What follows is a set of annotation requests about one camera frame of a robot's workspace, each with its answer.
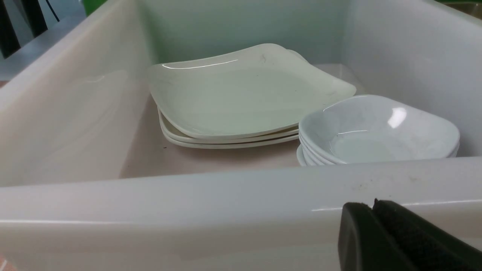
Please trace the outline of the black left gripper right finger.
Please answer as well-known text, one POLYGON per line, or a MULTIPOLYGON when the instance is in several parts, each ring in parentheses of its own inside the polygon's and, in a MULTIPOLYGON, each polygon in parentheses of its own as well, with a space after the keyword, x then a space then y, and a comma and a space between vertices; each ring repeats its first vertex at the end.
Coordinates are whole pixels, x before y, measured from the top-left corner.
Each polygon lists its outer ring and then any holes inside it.
POLYGON ((481 251, 409 209, 375 199, 372 211, 399 248, 420 271, 480 271, 481 251))

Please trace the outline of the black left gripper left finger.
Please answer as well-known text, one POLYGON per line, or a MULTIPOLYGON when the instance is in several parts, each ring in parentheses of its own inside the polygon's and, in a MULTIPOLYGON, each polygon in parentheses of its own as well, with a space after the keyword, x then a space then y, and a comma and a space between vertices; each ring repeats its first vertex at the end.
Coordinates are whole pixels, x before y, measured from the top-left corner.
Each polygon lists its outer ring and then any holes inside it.
POLYGON ((391 235, 363 203, 343 205, 338 238, 341 271, 416 271, 391 235))

